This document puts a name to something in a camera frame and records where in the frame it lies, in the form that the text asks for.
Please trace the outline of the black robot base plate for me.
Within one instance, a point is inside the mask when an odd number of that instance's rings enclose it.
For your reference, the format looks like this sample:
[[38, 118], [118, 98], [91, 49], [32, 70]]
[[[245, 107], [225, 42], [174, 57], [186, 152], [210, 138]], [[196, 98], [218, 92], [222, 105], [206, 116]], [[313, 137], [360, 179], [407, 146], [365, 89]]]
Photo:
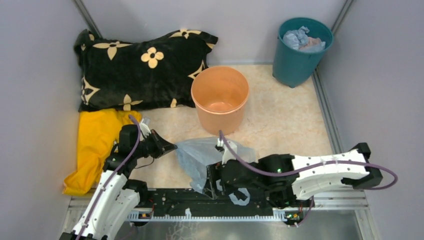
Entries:
[[157, 188], [128, 215], [148, 221], [282, 221], [299, 222], [314, 206], [312, 199], [284, 200], [276, 193], [252, 191], [239, 205], [229, 196], [211, 199], [190, 188]]

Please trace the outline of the aluminium frame rail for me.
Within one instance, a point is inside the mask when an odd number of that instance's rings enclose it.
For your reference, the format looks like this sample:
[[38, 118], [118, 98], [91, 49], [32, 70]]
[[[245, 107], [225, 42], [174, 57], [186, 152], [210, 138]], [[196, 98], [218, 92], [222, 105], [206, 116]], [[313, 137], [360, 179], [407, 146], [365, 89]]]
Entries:
[[[345, 0], [343, 6], [337, 15], [331, 31], [334, 35], [337, 34], [344, 20], [349, 14], [351, 8], [356, 3], [355, 0]], [[344, 152], [341, 137], [339, 134], [338, 126], [333, 114], [331, 103], [325, 89], [324, 78], [321, 77], [320, 67], [323, 66], [324, 60], [321, 60], [312, 74], [312, 82], [315, 88], [316, 96], [322, 113], [324, 125], [327, 131], [329, 144], [333, 154], [340, 154]], [[331, 190], [332, 197], [322, 200], [320, 209], [326, 210], [363, 210], [367, 209], [368, 202], [363, 190], [354, 190], [349, 187]]]

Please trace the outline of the light blue trash bag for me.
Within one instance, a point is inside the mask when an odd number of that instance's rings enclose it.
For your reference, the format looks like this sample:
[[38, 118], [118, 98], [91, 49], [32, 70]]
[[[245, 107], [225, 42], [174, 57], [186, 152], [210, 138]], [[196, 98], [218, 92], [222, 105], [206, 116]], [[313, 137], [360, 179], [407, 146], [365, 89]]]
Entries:
[[208, 175], [208, 166], [221, 164], [223, 157], [233, 155], [226, 151], [226, 147], [218, 137], [192, 138], [176, 144], [176, 156], [179, 165], [190, 176], [191, 188], [211, 200], [218, 197], [228, 196], [236, 206], [247, 206], [251, 200], [251, 194], [245, 187], [236, 187], [225, 193], [221, 178]]

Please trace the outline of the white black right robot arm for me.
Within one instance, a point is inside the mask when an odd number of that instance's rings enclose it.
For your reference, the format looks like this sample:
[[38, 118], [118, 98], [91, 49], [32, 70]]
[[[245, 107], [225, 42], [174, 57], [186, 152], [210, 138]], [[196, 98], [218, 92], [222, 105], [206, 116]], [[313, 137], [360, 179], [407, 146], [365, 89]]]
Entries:
[[216, 200], [232, 197], [235, 204], [263, 196], [274, 208], [298, 207], [321, 192], [351, 186], [366, 190], [383, 180], [379, 168], [371, 166], [371, 151], [360, 142], [350, 151], [324, 156], [271, 154], [241, 163], [226, 146], [223, 160], [207, 166], [203, 194]]

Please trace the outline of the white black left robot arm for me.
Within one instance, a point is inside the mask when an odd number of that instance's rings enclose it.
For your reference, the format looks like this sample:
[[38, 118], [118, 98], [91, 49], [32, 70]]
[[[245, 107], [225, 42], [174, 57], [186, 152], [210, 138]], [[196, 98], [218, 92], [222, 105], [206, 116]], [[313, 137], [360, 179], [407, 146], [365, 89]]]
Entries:
[[128, 215], [151, 201], [146, 182], [130, 179], [138, 159], [158, 159], [177, 146], [143, 124], [124, 125], [106, 158], [96, 190], [73, 229], [61, 240], [113, 240]]

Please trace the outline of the black floral pillow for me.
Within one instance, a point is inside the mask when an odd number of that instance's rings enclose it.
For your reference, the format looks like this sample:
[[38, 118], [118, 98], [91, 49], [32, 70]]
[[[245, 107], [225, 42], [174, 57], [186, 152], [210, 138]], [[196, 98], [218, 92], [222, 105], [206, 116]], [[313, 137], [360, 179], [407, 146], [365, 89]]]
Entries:
[[85, 29], [73, 45], [81, 68], [80, 111], [194, 107], [191, 87], [218, 37], [179, 29], [156, 39], [105, 39]]

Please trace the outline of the crumpled blue bag in bin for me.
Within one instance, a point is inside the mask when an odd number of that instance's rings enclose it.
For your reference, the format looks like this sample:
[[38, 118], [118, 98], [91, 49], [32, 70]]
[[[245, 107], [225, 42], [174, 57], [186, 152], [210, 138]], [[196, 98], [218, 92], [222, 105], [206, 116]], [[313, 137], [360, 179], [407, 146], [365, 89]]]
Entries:
[[308, 36], [310, 30], [302, 26], [296, 30], [287, 31], [282, 38], [282, 41], [291, 49], [303, 53], [318, 53], [326, 48], [326, 42], [319, 37], [313, 38]]

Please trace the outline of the teal plastic bin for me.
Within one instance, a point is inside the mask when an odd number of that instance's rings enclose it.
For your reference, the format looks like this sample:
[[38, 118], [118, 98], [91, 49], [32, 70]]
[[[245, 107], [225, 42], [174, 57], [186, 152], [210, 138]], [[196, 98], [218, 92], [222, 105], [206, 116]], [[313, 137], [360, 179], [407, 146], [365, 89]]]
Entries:
[[[325, 50], [316, 53], [306, 53], [291, 49], [283, 42], [287, 31], [298, 30], [305, 26], [309, 29], [307, 34], [312, 38], [320, 38], [326, 42]], [[283, 22], [277, 35], [278, 43], [272, 64], [272, 76], [280, 83], [295, 88], [304, 83], [314, 72], [324, 54], [333, 44], [334, 35], [324, 23], [307, 17], [295, 17]]]

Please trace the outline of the yellow cloth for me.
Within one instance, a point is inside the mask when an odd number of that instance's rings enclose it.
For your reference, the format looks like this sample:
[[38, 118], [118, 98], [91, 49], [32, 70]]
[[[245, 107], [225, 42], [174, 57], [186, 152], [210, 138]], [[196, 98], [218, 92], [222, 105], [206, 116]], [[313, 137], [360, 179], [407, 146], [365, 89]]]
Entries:
[[105, 159], [118, 141], [121, 128], [133, 123], [130, 115], [138, 122], [142, 119], [137, 111], [103, 109], [80, 113], [76, 170], [63, 180], [64, 195], [83, 196], [99, 182]]

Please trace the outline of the orange plastic bin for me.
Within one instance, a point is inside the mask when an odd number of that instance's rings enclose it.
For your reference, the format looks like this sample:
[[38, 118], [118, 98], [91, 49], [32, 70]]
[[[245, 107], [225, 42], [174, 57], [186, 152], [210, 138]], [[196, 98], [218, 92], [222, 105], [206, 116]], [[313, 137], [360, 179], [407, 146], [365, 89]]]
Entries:
[[212, 135], [234, 132], [242, 123], [250, 87], [247, 78], [229, 66], [212, 66], [195, 77], [191, 97], [199, 122]]

